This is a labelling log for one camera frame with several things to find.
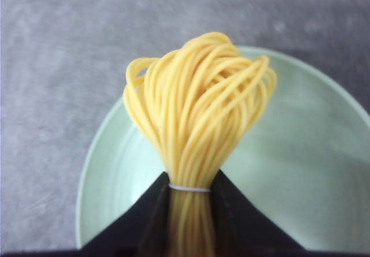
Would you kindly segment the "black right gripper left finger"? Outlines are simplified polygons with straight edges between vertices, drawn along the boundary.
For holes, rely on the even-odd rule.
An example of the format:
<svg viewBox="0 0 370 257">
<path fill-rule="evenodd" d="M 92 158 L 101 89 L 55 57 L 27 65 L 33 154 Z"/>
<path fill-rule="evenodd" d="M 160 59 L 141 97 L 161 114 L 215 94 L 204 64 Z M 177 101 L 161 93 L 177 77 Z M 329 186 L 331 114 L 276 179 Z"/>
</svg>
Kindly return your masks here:
<svg viewBox="0 0 370 257">
<path fill-rule="evenodd" d="M 152 183 L 136 203 L 82 249 L 80 256 L 165 256 L 169 178 Z"/>
</svg>

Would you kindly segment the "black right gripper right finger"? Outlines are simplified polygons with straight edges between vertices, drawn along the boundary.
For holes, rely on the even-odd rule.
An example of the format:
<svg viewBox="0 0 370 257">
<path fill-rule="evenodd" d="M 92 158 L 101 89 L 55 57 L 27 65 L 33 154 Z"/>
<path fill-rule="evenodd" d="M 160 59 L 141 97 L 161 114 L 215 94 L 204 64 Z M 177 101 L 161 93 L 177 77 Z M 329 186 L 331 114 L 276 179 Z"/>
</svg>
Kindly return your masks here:
<svg viewBox="0 0 370 257">
<path fill-rule="evenodd" d="M 217 256 L 304 256 L 307 250 L 277 226 L 219 171 L 210 203 Z"/>
</svg>

